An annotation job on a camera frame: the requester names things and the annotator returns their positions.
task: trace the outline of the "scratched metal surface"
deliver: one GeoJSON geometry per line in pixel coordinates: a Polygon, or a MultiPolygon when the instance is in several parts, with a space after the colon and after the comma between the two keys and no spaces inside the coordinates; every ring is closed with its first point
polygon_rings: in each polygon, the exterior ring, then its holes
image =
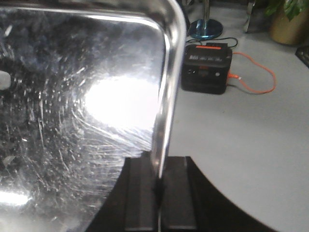
{"type": "Polygon", "coordinates": [[[0,232],[84,231],[151,149],[164,49],[149,22],[0,11],[0,232]]]}

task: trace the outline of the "green leaf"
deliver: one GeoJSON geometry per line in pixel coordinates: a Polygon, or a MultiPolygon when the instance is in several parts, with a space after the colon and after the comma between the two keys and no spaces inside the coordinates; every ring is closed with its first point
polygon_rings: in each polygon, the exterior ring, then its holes
{"type": "Polygon", "coordinates": [[[285,15],[290,21],[300,13],[298,0],[286,0],[283,8],[285,15]]]}
{"type": "Polygon", "coordinates": [[[267,16],[272,15],[278,10],[281,4],[283,4],[283,0],[269,0],[269,4],[265,10],[265,14],[267,16]]]}

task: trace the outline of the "gold plant pot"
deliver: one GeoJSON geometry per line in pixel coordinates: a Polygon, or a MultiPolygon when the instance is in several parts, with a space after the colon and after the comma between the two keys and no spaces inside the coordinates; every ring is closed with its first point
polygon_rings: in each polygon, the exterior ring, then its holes
{"type": "Polygon", "coordinates": [[[291,21],[281,7],[274,16],[270,27],[271,38],[281,44],[296,45],[304,42],[309,35],[309,8],[291,21]]]}

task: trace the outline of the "potted plant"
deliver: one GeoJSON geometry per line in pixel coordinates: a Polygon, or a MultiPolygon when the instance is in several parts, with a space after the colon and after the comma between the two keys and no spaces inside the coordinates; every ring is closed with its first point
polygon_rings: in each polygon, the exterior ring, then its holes
{"type": "Polygon", "coordinates": [[[279,43],[299,44],[309,34],[309,0],[270,0],[266,15],[274,14],[271,38],[279,43]]]}

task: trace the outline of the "black cable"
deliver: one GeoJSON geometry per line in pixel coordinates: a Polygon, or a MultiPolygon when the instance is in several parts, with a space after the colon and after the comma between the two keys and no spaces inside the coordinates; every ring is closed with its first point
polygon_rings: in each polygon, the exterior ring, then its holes
{"type": "Polygon", "coordinates": [[[212,39],[212,40],[197,40],[197,39],[190,39],[187,41],[187,43],[200,43],[201,45],[203,45],[202,42],[206,41],[216,41],[216,40],[234,40],[236,43],[233,46],[229,46],[229,48],[233,49],[234,47],[236,47],[238,45],[238,39],[235,37],[225,37],[225,38],[217,38],[217,39],[212,39]]]}

